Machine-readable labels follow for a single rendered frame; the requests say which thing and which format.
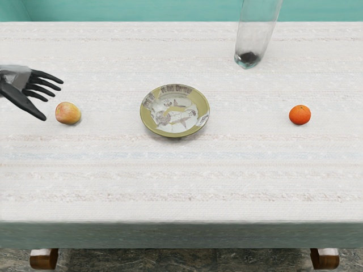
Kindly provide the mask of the yellow-red apple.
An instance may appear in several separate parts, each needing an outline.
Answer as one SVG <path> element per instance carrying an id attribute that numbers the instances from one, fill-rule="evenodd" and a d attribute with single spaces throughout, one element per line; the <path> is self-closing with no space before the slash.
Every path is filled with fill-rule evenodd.
<path id="1" fill-rule="evenodd" d="M 61 102 L 56 106 L 55 117 L 62 124 L 73 125 L 81 119 L 81 111 L 73 103 Z"/>

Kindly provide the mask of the tall clear glass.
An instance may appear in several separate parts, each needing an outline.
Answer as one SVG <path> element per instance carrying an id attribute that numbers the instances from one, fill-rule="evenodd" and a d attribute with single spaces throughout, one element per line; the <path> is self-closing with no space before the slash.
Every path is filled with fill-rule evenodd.
<path id="1" fill-rule="evenodd" d="M 264 57 L 284 0 L 242 0 L 235 43 L 235 62 L 244 69 Z"/>

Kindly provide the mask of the olive rimmed patterned plate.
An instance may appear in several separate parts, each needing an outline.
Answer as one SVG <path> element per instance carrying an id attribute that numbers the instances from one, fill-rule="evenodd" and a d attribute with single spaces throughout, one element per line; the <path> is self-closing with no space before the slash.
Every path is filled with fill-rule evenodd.
<path id="1" fill-rule="evenodd" d="M 199 131 L 208 121 L 210 106 L 197 89 L 167 84 L 150 91 L 140 106 L 143 124 L 153 133 L 181 138 Z"/>

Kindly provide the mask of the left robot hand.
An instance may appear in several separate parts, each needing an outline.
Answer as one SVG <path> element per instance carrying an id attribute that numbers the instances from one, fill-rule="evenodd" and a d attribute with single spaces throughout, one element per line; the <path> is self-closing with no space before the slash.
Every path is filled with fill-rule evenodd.
<path id="1" fill-rule="evenodd" d="M 40 70 L 22 65 L 0 65 L 0 97 L 6 98 L 15 106 L 41 121 L 46 116 L 30 101 L 30 97 L 47 102 L 46 94 L 54 97 L 52 92 L 60 91 L 59 84 L 64 81 Z"/>

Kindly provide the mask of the orange mandarin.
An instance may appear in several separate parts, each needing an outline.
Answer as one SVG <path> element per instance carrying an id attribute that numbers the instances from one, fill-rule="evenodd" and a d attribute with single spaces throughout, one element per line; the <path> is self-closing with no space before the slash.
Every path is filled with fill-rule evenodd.
<path id="1" fill-rule="evenodd" d="M 289 119 L 295 125 L 304 125 L 310 121 L 311 111 L 305 105 L 296 105 L 289 112 Z"/>

